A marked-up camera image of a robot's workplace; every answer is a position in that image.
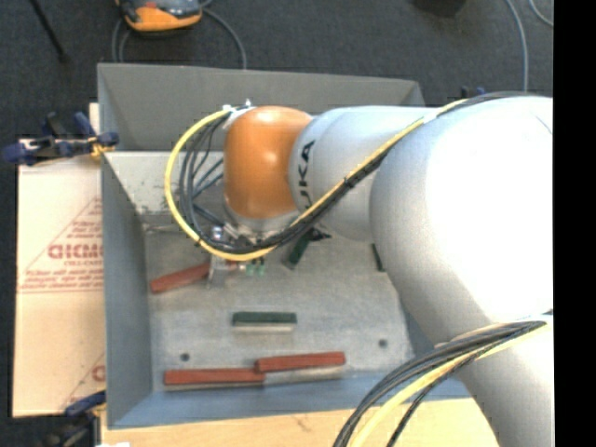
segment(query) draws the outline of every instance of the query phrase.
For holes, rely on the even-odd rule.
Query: red wooden block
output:
[[[166,386],[189,384],[262,383],[264,374],[248,368],[180,369],[164,373]]]
[[[327,353],[309,353],[260,358],[255,361],[254,368],[258,373],[276,373],[279,371],[290,371],[295,369],[341,366],[342,364],[345,364],[344,352],[331,351]]]

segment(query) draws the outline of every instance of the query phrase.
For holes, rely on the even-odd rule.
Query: clamp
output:
[[[41,162],[65,157],[91,155],[94,158],[115,149],[117,132],[97,134],[88,118],[81,112],[74,114],[77,132],[64,128],[56,113],[49,113],[42,124],[42,137],[7,145],[3,159],[11,164],[33,166]]]

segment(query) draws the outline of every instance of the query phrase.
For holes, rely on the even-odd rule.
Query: dark green bar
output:
[[[232,316],[233,326],[278,326],[297,322],[295,313],[278,311],[239,311]]]

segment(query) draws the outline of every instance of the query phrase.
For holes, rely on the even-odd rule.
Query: dark carpet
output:
[[[96,64],[112,61],[118,21],[113,0],[38,0],[70,61],[58,61],[29,0],[0,0],[0,147],[39,135],[51,111],[70,118],[97,96]],[[523,42],[508,1],[519,15]],[[554,0],[535,0],[553,18]],[[462,87],[528,90],[553,96],[553,28],[529,0],[214,0],[210,9],[236,31],[248,68],[412,79],[428,105]],[[238,68],[237,45],[205,18],[166,40],[134,35],[126,61]],[[527,70],[527,83],[524,71]],[[0,445],[34,445],[63,420],[10,418],[15,318],[16,176],[0,161]],[[39,216],[44,216],[40,200]]]

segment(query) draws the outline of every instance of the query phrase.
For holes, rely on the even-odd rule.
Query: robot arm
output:
[[[316,117],[246,108],[228,129],[224,174],[236,228],[265,243],[229,250],[191,229],[195,240],[249,260],[299,234],[319,210],[327,230],[375,244],[434,344],[553,307],[552,99]],[[460,377],[502,446],[554,444],[552,331]]]

